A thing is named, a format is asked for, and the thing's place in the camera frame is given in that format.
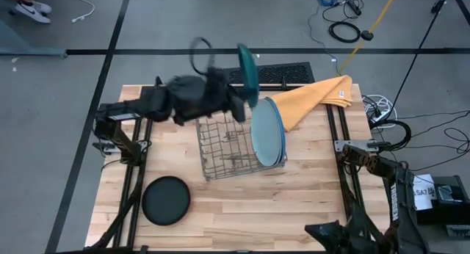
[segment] white label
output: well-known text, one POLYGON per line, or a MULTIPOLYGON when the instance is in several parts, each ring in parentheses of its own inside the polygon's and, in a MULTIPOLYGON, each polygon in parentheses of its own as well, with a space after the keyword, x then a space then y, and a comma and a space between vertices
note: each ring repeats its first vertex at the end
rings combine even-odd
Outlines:
POLYGON ((128 113, 128 114, 110 116, 109 118, 111 118, 113 120, 121 121, 121 120, 140 118, 140 116, 138 114, 135 114, 135 113, 128 113))
POLYGON ((413 179, 414 204, 417 210, 431 209, 431 200, 437 200, 431 174, 416 175, 413 179))
POLYGON ((397 184, 390 187, 391 193, 391 220, 398 220, 397 184))

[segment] metal clamp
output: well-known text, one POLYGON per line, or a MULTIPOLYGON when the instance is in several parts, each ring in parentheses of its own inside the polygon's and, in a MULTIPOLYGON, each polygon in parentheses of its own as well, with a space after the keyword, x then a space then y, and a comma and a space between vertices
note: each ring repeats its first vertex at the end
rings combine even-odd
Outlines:
POLYGON ((342 152, 344 145, 350 145, 356 148, 360 148, 366 152, 378 152, 379 148, 371 144, 376 143, 375 139, 371 140, 336 140, 334 142, 335 151, 342 152))
MULTIPOLYGON (((102 150, 104 155, 111 155, 113 153, 120 153, 120 149, 116 147, 111 141, 108 140, 101 140, 101 142, 94 142, 93 144, 94 148, 97 148, 98 150, 102 150)), ((140 150, 144 150, 148 147, 147 142, 139 142, 139 145, 141 146, 140 150)))

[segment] metal wire basket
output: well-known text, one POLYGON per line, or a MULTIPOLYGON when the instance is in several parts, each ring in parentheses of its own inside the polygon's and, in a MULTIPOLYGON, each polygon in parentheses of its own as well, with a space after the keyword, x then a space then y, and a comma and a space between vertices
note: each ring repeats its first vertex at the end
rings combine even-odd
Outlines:
POLYGON ((200 159, 207 181, 284 166, 287 156, 271 167, 259 162, 251 144, 251 110, 247 106, 245 115, 243 124, 222 112, 196 120, 200 159))

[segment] white sneaker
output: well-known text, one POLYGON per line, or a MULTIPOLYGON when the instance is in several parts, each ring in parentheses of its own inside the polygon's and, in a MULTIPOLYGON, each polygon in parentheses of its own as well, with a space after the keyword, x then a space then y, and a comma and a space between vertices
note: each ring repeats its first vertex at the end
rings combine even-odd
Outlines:
POLYGON ((33 6, 27 6, 25 4, 16 4, 15 9, 24 15, 28 15, 30 18, 33 18, 37 22, 51 23, 51 19, 41 15, 41 13, 38 12, 33 6))
POLYGON ((48 6, 47 4, 40 3, 38 1, 32 1, 32 5, 38 10, 39 12, 44 12, 44 13, 51 13, 52 8, 48 6))

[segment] yellow pole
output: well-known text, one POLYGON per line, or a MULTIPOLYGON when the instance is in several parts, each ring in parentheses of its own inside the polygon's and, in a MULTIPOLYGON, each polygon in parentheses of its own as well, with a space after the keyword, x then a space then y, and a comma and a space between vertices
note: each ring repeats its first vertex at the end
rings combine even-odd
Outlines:
MULTIPOLYGON (((387 4, 383 8, 382 12, 380 13, 379 17, 375 21, 374 25, 370 28, 369 32, 372 33, 375 30, 375 28, 379 25, 380 21, 382 20, 383 16, 387 12, 387 10, 390 7, 392 2, 393 2, 393 0, 388 0, 387 4)), ((343 72, 344 68, 350 63, 351 59, 353 59, 356 52, 358 52, 358 50, 361 49, 363 45, 364 45, 364 40, 361 40, 360 43, 358 44, 358 46, 354 49, 354 51, 352 51, 352 53, 347 57, 347 59, 344 61, 344 63, 339 68, 340 73, 343 72)))

